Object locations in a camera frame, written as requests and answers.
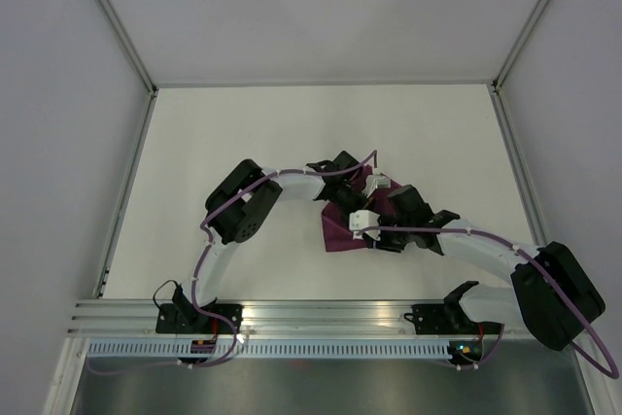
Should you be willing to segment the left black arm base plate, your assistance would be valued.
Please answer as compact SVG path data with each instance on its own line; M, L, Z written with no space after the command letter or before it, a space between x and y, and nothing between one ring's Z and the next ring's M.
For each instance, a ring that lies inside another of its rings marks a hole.
M227 318L236 331L243 321L243 305L240 303L216 302L205 307L206 311ZM185 318L172 303L159 307L155 325L156 334L216 334L233 335L231 327L221 319L208 317L193 309Z

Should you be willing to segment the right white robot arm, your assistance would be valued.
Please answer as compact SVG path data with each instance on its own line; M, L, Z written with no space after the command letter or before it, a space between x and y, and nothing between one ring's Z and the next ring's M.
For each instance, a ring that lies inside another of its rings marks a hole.
M446 296L446 326L465 332L477 322L528 331L545 347L561 351L605 311L605 302L572 251L507 240L449 211L434 211L411 185L388 195L392 208L366 228L381 250L400 253L409 244L463 260L502 280L500 287L476 281Z

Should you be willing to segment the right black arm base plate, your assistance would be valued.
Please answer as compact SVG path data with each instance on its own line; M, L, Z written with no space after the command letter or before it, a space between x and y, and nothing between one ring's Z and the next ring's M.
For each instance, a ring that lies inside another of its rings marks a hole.
M474 322L459 306L441 303L414 304L403 314L417 335L497 335L501 324Z

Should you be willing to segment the purple satin napkin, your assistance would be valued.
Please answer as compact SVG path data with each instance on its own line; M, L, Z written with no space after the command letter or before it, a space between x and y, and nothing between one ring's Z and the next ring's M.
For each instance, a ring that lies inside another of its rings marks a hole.
M339 181L339 185L333 185L333 188L328 189L328 204L324 207L321 213L325 250L328 253L371 249L371 238L365 235L363 240L355 240L352 232L348 228L349 216L342 216L336 207L331 203L331 195L340 186L351 186L356 191L360 191L364 194L365 179L370 172L371 167L365 166L364 168L355 171L352 176L345 175ZM392 191L400 189L401 185L392 179L391 181L392 185L388 189L379 189L370 197L375 201L375 206L367 210L373 211L380 216L393 216L396 213L395 209L389 202L389 195Z

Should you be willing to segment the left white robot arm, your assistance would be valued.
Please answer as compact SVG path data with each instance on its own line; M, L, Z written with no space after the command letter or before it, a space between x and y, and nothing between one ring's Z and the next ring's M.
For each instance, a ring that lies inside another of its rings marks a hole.
M191 276L172 282L175 290L169 303L154 302L155 331L207 333L217 321L231 324L231 312L217 311L221 281L238 247L259 232L275 204L327 201L348 215L367 203L358 181L375 164L376 153L357 161L345 151L301 168L263 168L249 158L238 163L205 201L206 217L199 228L207 242Z

